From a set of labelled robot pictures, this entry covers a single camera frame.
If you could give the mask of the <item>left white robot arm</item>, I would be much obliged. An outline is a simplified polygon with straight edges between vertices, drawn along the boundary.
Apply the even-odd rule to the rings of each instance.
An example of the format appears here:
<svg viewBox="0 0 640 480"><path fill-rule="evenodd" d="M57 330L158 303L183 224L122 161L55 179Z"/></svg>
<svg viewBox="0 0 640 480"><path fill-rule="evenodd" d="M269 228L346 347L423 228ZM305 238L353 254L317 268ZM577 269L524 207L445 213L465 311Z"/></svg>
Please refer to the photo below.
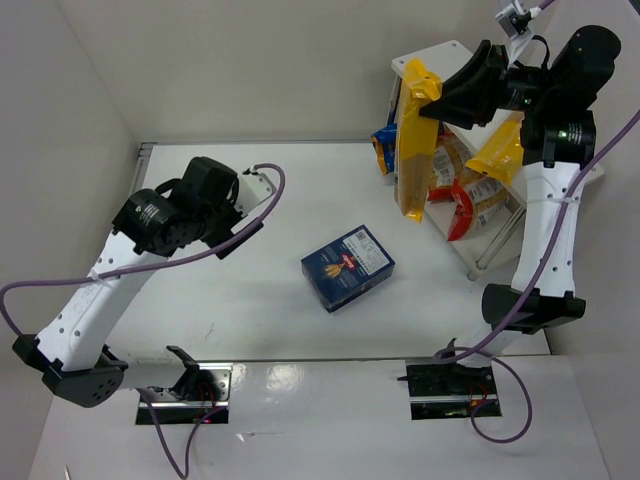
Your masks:
<svg viewBox="0 0 640 480"><path fill-rule="evenodd" d="M106 341L153 266L194 242L225 258L245 241L234 227L275 193L257 169L238 173L209 157L192 158L180 178L133 193L86 280L47 327L18 335L14 353L55 396L84 408L105 402L128 367Z"/></svg>

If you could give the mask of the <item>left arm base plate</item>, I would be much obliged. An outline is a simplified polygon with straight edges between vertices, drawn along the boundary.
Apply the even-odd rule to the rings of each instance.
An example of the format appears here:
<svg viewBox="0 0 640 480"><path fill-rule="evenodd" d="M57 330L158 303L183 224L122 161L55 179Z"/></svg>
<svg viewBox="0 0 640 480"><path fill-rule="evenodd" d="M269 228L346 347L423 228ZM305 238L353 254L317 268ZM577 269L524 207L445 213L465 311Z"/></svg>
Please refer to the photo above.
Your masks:
<svg viewBox="0 0 640 480"><path fill-rule="evenodd" d="M155 414L162 425L226 424L229 418L233 365L200 362L139 363L124 375L120 388L145 394L139 397L135 423L150 425Z"/></svg>

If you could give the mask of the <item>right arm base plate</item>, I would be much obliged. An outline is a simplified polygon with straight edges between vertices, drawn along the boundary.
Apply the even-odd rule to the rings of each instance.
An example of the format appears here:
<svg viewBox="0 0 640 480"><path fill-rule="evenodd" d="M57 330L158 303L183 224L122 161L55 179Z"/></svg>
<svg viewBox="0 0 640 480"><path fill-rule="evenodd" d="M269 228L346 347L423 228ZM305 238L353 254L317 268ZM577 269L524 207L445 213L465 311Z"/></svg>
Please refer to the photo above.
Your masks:
<svg viewBox="0 0 640 480"><path fill-rule="evenodd" d="M491 367L407 363L397 381L407 386L411 419L444 420L502 415Z"/></svg>

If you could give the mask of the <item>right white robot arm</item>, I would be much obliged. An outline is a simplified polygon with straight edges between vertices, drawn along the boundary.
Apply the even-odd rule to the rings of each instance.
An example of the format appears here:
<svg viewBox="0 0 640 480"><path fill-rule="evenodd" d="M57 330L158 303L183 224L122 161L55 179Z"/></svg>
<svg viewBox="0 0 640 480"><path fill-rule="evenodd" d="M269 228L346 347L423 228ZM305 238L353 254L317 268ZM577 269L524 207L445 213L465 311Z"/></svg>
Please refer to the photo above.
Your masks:
<svg viewBox="0 0 640 480"><path fill-rule="evenodd" d="M519 263L510 284L489 284L482 296L486 324L469 348L450 343L434 363L448 370L480 367L523 335L581 318L573 251L584 178L595 163L596 126L590 109L609 81L621 42L611 30L579 28L553 61L511 67L507 50L481 42L442 86L423 117L461 128L484 126L497 110L521 112L521 172L526 215Z"/></svg>

